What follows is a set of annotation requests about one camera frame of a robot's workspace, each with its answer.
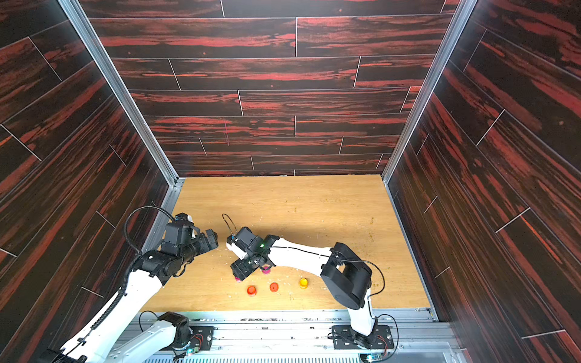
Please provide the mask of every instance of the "aluminum frame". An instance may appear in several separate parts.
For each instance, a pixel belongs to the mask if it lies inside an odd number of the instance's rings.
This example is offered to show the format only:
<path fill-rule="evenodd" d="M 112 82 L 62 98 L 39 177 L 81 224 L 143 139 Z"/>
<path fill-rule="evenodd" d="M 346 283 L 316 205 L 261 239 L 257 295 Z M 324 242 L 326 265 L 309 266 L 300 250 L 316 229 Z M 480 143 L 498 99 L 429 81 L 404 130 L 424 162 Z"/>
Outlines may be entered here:
<path fill-rule="evenodd" d="M 115 97 L 119 100 L 119 103 L 125 110 L 127 117 L 131 120 L 131 123 L 143 140 L 145 147 L 149 150 L 149 153 L 155 160 L 168 185 L 174 186 L 179 178 L 178 173 L 175 171 L 156 138 L 153 136 L 147 122 L 141 114 L 141 111 L 137 108 L 133 97 L 131 97 L 129 90 L 125 86 L 125 83 L 123 83 L 119 72 L 117 72 L 117 69 L 113 65 L 113 61 L 111 61 L 111 58 L 107 54 L 105 47 L 101 43 L 95 29 L 93 29 L 93 26 L 87 18 L 81 4 L 79 4 L 78 0 L 58 0 L 58 2 L 63 8 L 66 16 L 69 18 L 74 29 L 77 31 L 78 36 L 85 44 L 85 47 L 87 47 L 87 50 L 93 57 L 93 60 L 103 74 L 103 77 L 113 90 L 113 94 L 115 94 Z"/>
<path fill-rule="evenodd" d="M 470 15 L 472 14 L 476 2 L 477 0 L 462 0 L 452 16 L 452 20 L 448 26 L 448 31 L 446 31 L 446 34 L 442 39 L 442 43 L 436 52 L 436 56 L 434 57 L 432 66 L 426 75 L 424 84 L 422 84 L 422 88 L 419 91 L 414 106 L 411 108 L 410 115 L 408 116 L 406 124 L 401 132 L 399 141 L 389 158 L 388 164 L 383 170 L 382 177 L 386 189 L 389 189 L 388 182 L 391 179 L 407 144 L 410 142 L 411 135 L 418 125 L 419 118 L 422 116 L 434 88 L 436 88 L 436 84 L 446 67 L 446 63 L 448 63 L 448 60 L 450 59 L 452 51 L 454 50 Z"/>

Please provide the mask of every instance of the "metal edge strip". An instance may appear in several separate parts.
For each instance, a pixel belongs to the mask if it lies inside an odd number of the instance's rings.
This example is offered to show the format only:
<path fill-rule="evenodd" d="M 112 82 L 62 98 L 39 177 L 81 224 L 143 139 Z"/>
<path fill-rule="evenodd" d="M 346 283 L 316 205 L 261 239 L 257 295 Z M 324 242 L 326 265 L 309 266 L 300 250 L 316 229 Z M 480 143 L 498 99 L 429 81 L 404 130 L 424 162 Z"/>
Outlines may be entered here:
<path fill-rule="evenodd" d="M 432 66 L 426 75 L 424 84 L 422 84 L 422 88 L 419 91 L 414 106 L 411 108 L 410 115 L 408 116 L 406 125 L 401 132 L 400 139 L 389 158 L 388 164 L 383 170 L 383 183 L 385 184 L 386 189 L 388 188 L 388 182 L 391 179 L 407 144 L 410 142 L 411 135 L 418 125 L 419 118 L 422 116 L 422 113 L 430 100 L 430 96 L 432 95 L 434 88 L 436 88 L 437 82 L 440 80 L 440 76 L 446 67 L 446 63 L 448 63 L 448 60 L 450 59 L 450 55 L 460 38 L 460 34 L 462 34 L 462 31 L 472 14 L 476 2 L 477 0 L 462 0 L 452 16 L 448 31 L 446 31 L 446 34 L 442 39 L 442 43 L 440 44 L 440 48 L 434 57 Z"/>
<path fill-rule="evenodd" d="M 167 188 L 166 196 L 164 197 L 160 207 L 172 213 L 180 196 L 183 185 L 183 178 L 178 179 L 174 186 L 170 185 L 170 187 Z M 168 218 L 165 214 L 162 212 L 157 212 L 157 216 L 155 217 L 153 225 L 151 226 L 147 238 L 145 239 L 145 243 L 141 248 L 142 252 L 157 249 L 157 247 L 161 244 L 163 232 L 166 230 L 167 221 Z"/>
<path fill-rule="evenodd" d="M 403 234 L 403 238 L 406 240 L 407 248 L 410 250 L 411 259 L 414 260 L 414 265 L 415 265 L 415 269 L 418 271 L 419 280 L 422 282 L 422 286 L 424 287 L 424 291 L 426 293 L 426 296 L 428 297 L 428 302 L 430 304 L 430 313 L 432 314 L 432 318 L 434 319 L 434 321 L 440 321 L 440 319 L 437 317 L 436 309 L 434 308 L 432 296 L 430 296 L 430 292 L 428 291 L 428 287 L 426 285 L 426 282 L 424 281 L 424 276 L 422 275 L 422 271 L 419 269 L 418 261 L 416 260 L 414 251 L 411 248 L 410 239 L 407 236 L 406 230 L 403 228 L 403 224 L 401 223 L 401 218 L 399 216 L 399 212 L 396 208 L 396 204 L 393 200 L 392 193 L 389 190 L 389 188 L 387 187 L 387 184 L 386 184 L 386 190 L 387 190 L 388 195 L 389 195 L 389 200 L 392 202 L 393 211 L 396 214 L 397 222 L 400 225 L 400 229 L 401 229 L 401 232 Z"/>
<path fill-rule="evenodd" d="M 58 2 L 77 31 L 78 36 L 87 47 L 103 77 L 113 90 L 115 97 L 121 103 L 127 117 L 131 120 L 131 123 L 143 140 L 145 147 L 149 150 L 159 170 L 162 172 L 163 177 L 170 186 L 174 186 L 178 180 L 177 172 L 153 136 L 147 122 L 137 108 L 133 97 L 131 97 L 129 90 L 125 86 L 125 83 L 123 83 L 119 72 L 117 72 L 105 47 L 101 43 L 99 36 L 83 11 L 81 4 L 79 4 L 78 0 L 58 0 Z"/>

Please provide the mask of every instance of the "white seam line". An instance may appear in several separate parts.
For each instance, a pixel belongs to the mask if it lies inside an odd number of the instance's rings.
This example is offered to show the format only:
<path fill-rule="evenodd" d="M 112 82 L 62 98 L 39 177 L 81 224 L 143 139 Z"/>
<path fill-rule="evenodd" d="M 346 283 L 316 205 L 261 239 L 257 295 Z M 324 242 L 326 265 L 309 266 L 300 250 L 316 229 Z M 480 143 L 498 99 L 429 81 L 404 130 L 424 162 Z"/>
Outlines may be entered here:
<path fill-rule="evenodd" d="M 484 137 L 488 134 L 488 132 L 492 129 L 492 126 L 494 126 L 494 124 L 496 123 L 496 121 L 498 121 L 498 119 L 500 118 L 500 116 L 502 116 L 502 114 L 504 113 L 504 109 L 500 112 L 500 114 L 498 115 L 498 117 L 496 118 L 496 120 L 492 123 L 492 125 L 490 125 L 490 127 L 488 128 L 488 130 L 486 130 L 486 132 L 484 133 L 484 135 L 482 135 L 482 137 L 480 138 L 480 140 L 478 140 L 478 142 L 476 143 L 476 146 L 478 146 L 478 144 L 480 144 L 480 142 L 482 140 L 484 140 Z"/>
<path fill-rule="evenodd" d="M 242 109 L 242 100 L 240 99 L 240 90 L 237 89 L 236 91 L 238 92 L 238 102 L 240 102 L 240 112 L 244 116 L 244 110 Z"/>
<path fill-rule="evenodd" d="M 89 291 L 90 293 L 92 293 L 92 294 L 95 294 L 95 295 L 97 295 L 97 296 L 99 296 L 99 297 L 105 298 L 103 295 L 101 295 L 101 294 L 97 294 L 96 292 L 94 292 L 94 291 L 91 291 L 91 290 L 87 289 L 87 288 L 86 288 L 86 287 L 84 287 L 84 286 L 81 286 L 81 288 L 82 288 L 83 290 Z"/>
<path fill-rule="evenodd" d="M 109 223 L 111 225 L 111 227 L 115 228 L 115 225 L 111 222 L 109 222 L 109 220 L 107 218 L 105 218 L 105 216 L 101 213 L 99 213 L 98 210 L 95 211 L 97 214 L 99 214 L 101 216 L 101 218 L 103 218 L 105 220 L 105 222 Z"/>
<path fill-rule="evenodd" d="M 228 139 L 228 126 L 226 126 L 226 121 L 224 122 L 224 129 L 226 130 L 226 132 L 225 132 L 225 134 L 226 134 L 226 143 L 228 143 L 228 146 L 230 146 L 230 139 Z"/>
<path fill-rule="evenodd" d="M 379 163 L 381 163 L 381 158 L 383 157 L 383 154 L 381 154 L 381 156 L 379 157 L 379 161 L 377 162 L 377 166 L 375 167 L 376 169 L 379 167 Z"/>
<path fill-rule="evenodd" d="M 204 148 L 204 144 L 202 142 L 202 138 L 198 138 L 198 140 L 200 140 L 200 145 L 202 146 L 202 149 L 204 150 L 204 154 L 206 154 L 206 156 L 208 156 L 208 153 L 206 152 L 206 148 Z"/>
<path fill-rule="evenodd" d="M 109 144 L 109 146 L 111 146 L 111 150 L 113 150 L 113 152 L 115 153 L 115 155 L 117 155 L 117 157 L 119 158 L 119 160 L 121 160 L 121 162 L 123 163 L 123 165 L 127 166 L 127 164 L 123 161 L 123 159 L 121 159 L 121 156 L 119 156 L 119 154 L 117 154 L 117 152 L 115 151 L 115 148 Z"/>
<path fill-rule="evenodd" d="M 179 89 L 180 89 L 180 91 L 181 91 L 182 89 L 181 89 L 181 86 L 180 86 L 180 82 L 178 82 L 178 76 L 176 76 L 176 75 L 175 75 L 174 66 L 172 66 L 172 65 L 171 65 L 171 61 L 170 61 L 170 59 L 169 59 L 169 58 L 167 59 L 167 61 L 168 61 L 168 62 L 169 62 L 169 64 L 170 64 L 170 67 L 171 67 L 171 72 L 174 74 L 174 77 L 175 77 L 175 83 L 177 83 L 177 84 L 178 84 L 178 88 L 179 88 Z"/>
<path fill-rule="evenodd" d="M 418 152 L 417 152 L 417 153 L 415 153 L 415 155 L 416 155 L 416 156 L 418 156 L 418 155 L 419 155 L 419 152 L 420 152 L 420 151 L 422 150 L 422 148 L 424 147 L 424 144 L 426 143 L 426 140 L 428 139 L 428 136 L 430 136 L 430 134 L 429 134 L 429 133 L 426 135 L 426 138 L 424 139 L 424 142 L 423 142 L 423 143 L 422 143 L 422 144 L 419 146 Z"/>
<path fill-rule="evenodd" d="M 34 155 L 34 156 L 35 156 L 35 157 L 36 157 L 38 160 L 42 161 L 42 159 L 41 159 L 41 158 L 39 158 L 39 157 L 38 157 L 38 155 L 36 155 L 36 154 L 35 154 L 35 153 L 34 153 L 32 150 L 30 150 L 30 149 L 28 148 L 28 146 L 26 146 L 26 145 L 25 145 L 25 144 L 24 144 L 22 141 L 20 141 L 20 139 L 19 139 L 19 138 L 17 138 L 16 136 L 14 136 L 14 134 L 13 134 L 13 133 L 11 133 L 11 132 L 10 132 L 10 130 L 6 128 L 6 126 L 4 126 L 4 125 L 0 125 L 0 126 L 1 126 L 3 129 L 5 129 L 5 130 L 6 130 L 6 132 L 7 132 L 8 134 L 10 134 L 10 136 L 12 136 L 12 137 L 13 137 L 13 138 L 14 138 L 16 141 L 20 142 L 20 144 L 21 144 L 22 146 L 24 146 L 24 147 L 26 148 L 26 150 L 28 150 L 28 151 L 29 151 L 29 152 L 30 152 L 32 155 Z"/>
<path fill-rule="evenodd" d="M 295 18 L 295 57 L 299 52 L 299 17 Z"/>
<path fill-rule="evenodd" d="M 359 65 L 361 64 L 361 56 L 359 56 L 359 62 L 357 63 L 357 71 L 355 72 L 355 79 L 353 80 L 353 88 L 355 88 L 355 84 L 357 83 L 357 75 L 359 74 Z"/>
<path fill-rule="evenodd" d="M 495 233 L 499 233 L 504 227 L 506 227 L 507 225 L 509 225 L 510 223 L 514 222 L 518 217 L 522 216 L 525 212 L 527 212 L 530 209 L 530 207 L 528 207 L 527 209 L 525 209 L 524 211 L 520 212 L 518 214 L 518 216 L 514 217 L 513 219 L 509 220 L 505 225 L 503 225 L 502 227 L 500 227 Z"/>
<path fill-rule="evenodd" d="M 556 334 L 556 333 L 561 333 L 561 332 L 566 332 L 566 330 L 565 329 L 561 329 L 561 330 L 555 330 L 554 332 L 546 332 L 546 333 L 541 333 L 541 334 L 533 334 L 533 335 L 521 336 L 521 339 L 534 338 L 534 337 L 538 337 L 538 336 L 549 335 L 549 334 Z"/>
<path fill-rule="evenodd" d="M 40 51 L 40 49 L 38 49 L 38 47 L 36 46 L 36 44 L 33 42 L 33 40 L 30 37 L 27 37 L 28 40 L 30 40 L 30 42 L 34 45 L 34 47 L 37 49 L 38 53 L 40 53 L 40 55 L 42 56 L 42 58 L 44 59 L 44 61 L 48 64 L 48 66 L 50 67 L 50 69 L 52 69 L 52 71 L 56 74 L 57 77 L 59 77 L 59 81 L 63 81 L 62 78 L 58 75 L 58 73 L 55 71 L 55 69 L 51 66 L 50 63 L 48 63 L 48 61 L 46 60 L 46 58 L 44 57 L 44 54 L 42 54 L 42 52 Z"/>
<path fill-rule="evenodd" d="M 443 274 L 444 272 L 446 272 L 448 269 L 450 269 L 450 266 L 446 267 L 444 269 L 444 271 L 440 272 L 439 274 L 437 274 L 436 276 L 434 276 L 434 279 L 438 278 L 438 276 L 440 276 L 441 274 Z"/>
<path fill-rule="evenodd" d="M 12 252 L 8 252 L 8 251 L 6 251 L 5 249 L 2 249 L 2 248 L 0 248 L 0 251 L 2 251 L 2 252 L 4 252 L 4 253 L 8 253 L 10 256 L 13 256 L 13 257 L 18 257 L 17 255 L 13 254 Z"/>
<path fill-rule="evenodd" d="M 468 61 L 466 62 L 466 65 L 464 66 L 464 69 L 462 69 L 462 73 L 466 70 L 466 68 L 468 67 L 468 64 L 470 63 L 470 61 L 472 60 L 472 57 L 474 56 L 474 53 L 476 53 L 476 50 L 478 49 L 478 46 L 480 45 L 480 42 L 482 41 L 482 38 L 484 38 L 484 34 L 486 34 L 486 32 L 488 31 L 488 29 L 484 29 L 484 33 L 482 33 L 482 36 L 480 37 L 480 40 L 478 41 L 478 43 L 476 44 L 476 48 L 474 48 L 474 51 L 472 52 L 472 55 L 470 56 L 470 58 L 468 58 Z"/>
<path fill-rule="evenodd" d="M 406 105 L 407 97 L 410 95 L 411 87 L 408 88 L 406 93 L 406 98 L 403 99 L 403 104 L 401 105 L 400 113 L 403 111 L 403 106 Z"/>
<path fill-rule="evenodd" d="M 437 199 L 437 195 L 436 195 L 436 197 L 434 197 L 434 200 L 430 203 L 430 205 L 428 205 L 428 208 L 426 208 L 426 210 L 424 211 L 424 214 L 426 214 L 426 212 L 428 211 L 428 209 L 430 209 L 430 207 L 432 206 L 432 204 L 434 204 L 434 202 L 436 201 L 436 199 Z"/>

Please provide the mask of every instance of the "black cable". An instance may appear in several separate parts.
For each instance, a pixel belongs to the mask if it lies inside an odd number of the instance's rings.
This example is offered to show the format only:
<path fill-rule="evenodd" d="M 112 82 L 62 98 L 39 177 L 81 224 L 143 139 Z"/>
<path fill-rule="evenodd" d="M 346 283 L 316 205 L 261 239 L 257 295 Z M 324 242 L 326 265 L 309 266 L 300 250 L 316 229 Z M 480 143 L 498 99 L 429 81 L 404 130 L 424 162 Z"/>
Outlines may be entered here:
<path fill-rule="evenodd" d="M 127 226 L 129 224 L 129 220 L 131 219 L 131 217 L 135 213 L 139 212 L 142 209 L 146 209 L 146 208 L 152 208 L 152 209 L 159 210 L 160 212 L 163 212 L 163 214 L 165 214 L 169 219 L 171 219 L 171 220 L 174 219 L 174 217 L 167 210 L 165 210 L 163 208 L 160 208 L 160 207 L 156 207 L 156 206 L 142 206 L 142 207 L 139 207 L 139 208 L 137 208 L 136 210 L 134 210 L 133 212 L 131 212 L 127 216 L 127 219 L 125 219 L 125 224 L 123 225 L 123 237 L 125 237 L 125 242 L 127 242 L 127 244 L 129 246 L 131 246 L 131 248 L 134 249 L 135 252 L 137 254 L 139 254 L 140 256 L 141 256 L 141 250 L 136 245 L 134 245 L 133 242 L 131 241 L 131 238 L 129 238 L 129 233 L 127 232 Z"/>
<path fill-rule="evenodd" d="M 145 311 L 142 311 L 142 312 L 141 312 L 141 314 L 139 315 L 139 318 L 137 319 L 137 321 L 139 322 L 139 328 L 141 329 L 141 332 L 143 332 L 143 331 L 144 331 L 144 329 L 141 327 L 141 315 L 143 315 L 143 314 L 144 314 L 144 312 L 150 312 L 150 313 L 152 313 L 153 315 L 155 315 L 155 317 L 156 317 L 157 319 L 159 319 L 159 317 L 157 316 L 157 314 L 156 314 L 156 313 L 154 313 L 154 312 L 153 312 L 153 311 L 151 311 L 151 310 L 145 310 Z"/>
<path fill-rule="evenodd" d="M 323 256 L 323 257 L 329 257 L 329 258 L 332 257 L 332 258 L 334 258 L 334 259 L 336 259 L 338 261 L 343 261 L 343 262 L 364 262 L 364 263 L 371 264 L 371 265 L 375 266 L 375 268 L 377 269 L 377 271 L 379 271 L 379 274 L 381 275 L 381 279 L 383 280 L 383 287 L 381 288 L 380 291 L 371 294 L 370 297 L 373 296 L 373 295 L 380 294 L 380 293 L 383 292 L 383 290 L 385 290 L 385 276 L 383 275 L 383 272 L 381 271 L 381 269 L 376 264 L 374 264 L 371 261 L 367 261 L 367 260 L 343 260 L 341 258 L 337 258 L 337 257 L 335 257 L 335 256 L 332 255 L 332 253 L 340 253 L 340 254 L 343 255 L 343 257 L 347 258 L 347 256 L 345 256 L 342 252 L 339 252 L 339 251 L 331 251 L 331 256 L 327 256 L 327 255 L 320 254 L 320 253 L 315 253 L 315 252 L 310 252 L 310 251 L 305 251 L 305 250 L 302 250 L 302 249 L 298 249 L 296 247 L 271 246 L 270 248 L 299 250 L 299 251 L 306 252 L 306 253 L 310 253 L 310 254 L 316 254 L 317 256 Z"/>
<path fill-rule="evenodd" d="M 232 220 L 232 218 L 230 218 L 230 216 L 226 213 L 222 213 L 222 219 L 224 220 L 224 222 L 226 223 L 226 226 L 228 227 L 228 229 L 230 230 L 230 234 L 232 235 L 232 237 L 234 237 L 234 232 L 232 232 L 232 229 L 230 228 L 230 224 L 228 224 L 228 221 L 226 220 L 226 218 L 224 218 L 224 216 L 228 217 L 228 219 L 232 222 L 232 225 L 234 226 L 234 230 L 236 231 L 236 233 L 238 233 L 238 229 L 236 228 L 236 225 L 234 224 L 234 221 Z"/>
<path fill-rule="evenodd" d="M 382 360 L 379 360 L 379 361 L 373 361 L 373 363 L 376 363 L 376 362 L 383 362 L 383 361 L 386 361 L 386 360 L 388 360 L 389 358 L 391 358 L 391 357 L 392 357 L 392 356 L 393 356 L 393 355 L 396 353 L 397 346 L 399 345 L 399 328 L 397 327 L 397 321 L 395 320 L 395 318 L 394 318 L 393 316 L 389 315 L 389 314 L 381 314 L 380 316 L 378 316 L 378 317 L 375 317 L 375 319 L 377 320 L 377 319 L 379 319 L 380 317 L 382 317 L 382 316 L 384 316 L 384 315 L 387 315 L 387 316 L 389 316 L 389 317 L 390 317 L 390 318 L 393 320 L 393 322 L 395 323 L 395 325 L 396 325 L 396 332 L 397 332 L 397 343 L 396 343 L 396 345 L 395 345 L 395 349 L 394 349 L 394 350 L 393 350 L 393 351 L 392 351 L 392 352 L 389 354 L 389 356 L 388 356 L 387 358 L 384 358 L 384 359 L 382 359 Z"/>

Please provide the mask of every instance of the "cable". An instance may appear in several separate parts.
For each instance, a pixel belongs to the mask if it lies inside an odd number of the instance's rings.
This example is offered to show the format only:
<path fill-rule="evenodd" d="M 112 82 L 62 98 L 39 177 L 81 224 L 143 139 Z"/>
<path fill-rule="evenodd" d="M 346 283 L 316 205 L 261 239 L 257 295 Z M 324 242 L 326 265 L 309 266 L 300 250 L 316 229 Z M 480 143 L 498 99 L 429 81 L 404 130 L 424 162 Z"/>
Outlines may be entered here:
<path fill-rule="evenodd" d="M 232 237 L 235 237 L 234 232 L 232 232 L 232 229 L 230 228 L 230 224 L 228 224 L 228 221 L 226 220 L 226 218 L 224 218 L 224 216 L 228 217 L 228 219 L 232 222 L 232 225 L 234 226 L 234 230 L 236 231 L 236 233 L 238 233 L 238 229 L 236 228 L 234 221 L 232 220 L 232 218 L 230 218 L 230 216 L 228 214 L 222 213 L 222 219 L 226 223 L 226 226 L 228 226 L 228 229 L 230 230 L 230 234 L 232 235 Z"/>
<path fill-rule="evenodd" d="M 136 245 L 134 245 L 133 242 L 131 241 L 131 238 L 129 238 L 129 233 L 127 232 L 127 226 L 129 224 L 129 220 L 131 219 L 131 217 L 135 213 L 139 212 L 142 209 L 146 209 L 146 208 L 152 208 L 152 209 L 159 210 L 160 212 L 163 212 L 163 214 L 165 214 L 169 219 L 171 219 L 171 220 L 174 219 L 174 217 L 167 210 L 165 210 L 163 208 L 160 208 L 160 207 L 156 207 L 156 206 L 142 206 L 142 207 L 139 207 L 139 208 L 137 208 L 136 210 L 134 210 L 133 212 L 131 212 L 127 216 L 127 218 L 125 219 L 125 224 L 123 225 L 123 237 L 125 237 L 125 242 L 127 242 L 127 244 L 129 246 L 131 246 L 131 248 L 134 249 L 135 252 L 137 254 L 139 254 L 140 256 L 141 256 L 141 250 Z"/>
<path fill-rule="evenodd" d="M 145 311 L 142 311 L 142 312 L 141 312 L 141 314 L 139 315 L 139 318 L 137 319 L 137 321 L 139 322 L 139 328 L 141 329 L 141 332 L 143 332 L 143 331 L 144 331 L 144 329 L 141 327 L 141 315 L 143 315 L 143 314 L 144 314 L 144 312 L 150 312 L 150 313 L 152 313 L 152 314 L 153 314 L 153 315 L 155 315 L 155 317 L 156 317 L 156 318 L 159 320 L 159 317 L 158 317 L 158 316 L 157 316 L 157 314 L 156 314 L 156 313 L 154 313 L 153 311 L 151 311 L 151 310 L 145 310 Z"/>
<path fill-rule="evenodd" d="M 383 287 L 381 288 L 381 290 L 380 290 L 380 291 L 378 291 L 378 292 L 376 292 L 376 293 L 373 293 L 373 294 L 371 294 L 371 295 L 370 295 L 370 297 L 371 297 L 371 296 L 374 296 L 374 295 L 377 295 L 377 294 L 380 294 L 380 293 L 382 293 L 382 292 L 383 292 L 383 290 L 385 290 L 385 276 L 383 275 L 383 272 L 381 271 L 381 269 L 380 269 L 380 268 L 379 268 L 379 267 L 378 267 L 376 264 L 374 264 L 374 263 L 373 263 L 373 262 L 371 262 L 371 261 L 367 261 L 367 260 L 343 260 L 343 259 L 341 259 L 341 258 L 337 258 L 337 257 L 333 256 L 333 254 L 332 254 L 332 253 L 340 253 L 340 254 L 342 254 L 342 255 L 343 255 L 343 257 L 347 258 L 347 256 L 345 256 L 345 255 L 344 255 L 342 252 L 340 252 L 340 251 L 331 251 L 331 255 L 330 255 L 330 256 L 327 256 L 327 255 L 324 255 L 324 254 L 319 254 L 319 253 L 315 253 L 315 252 L 311 252 L 311 251 L 305 251 L 305 250 L 302 250 L 302 249 L 298 249 L 298 248 L 296 248 L 296 247 L 271 246 L 270 248 L 279 248 L 279 249 L 292 249 L 292 250 L 299 250 L 299 251 L 306 252 L 306 253 L 310 253 L 310 254 L 316 254 L 317 256 L 323 256 L 323 257 L 329 257 L 329 258 L 331 258 L 331 257 L 332 257 L 332 258 L 334 258 L 334 259 L 336 259 L 336 260 L 338 260 L 338 261 L 343 261 L 343 262 L 364 262 L 364 263 L 371 264 L 371 265 L 375 266 L 375 268 L 377 269 L 377 271 L 379 271 L 379 274 L 381 275 L 381 279 L 383 280 Z"/>

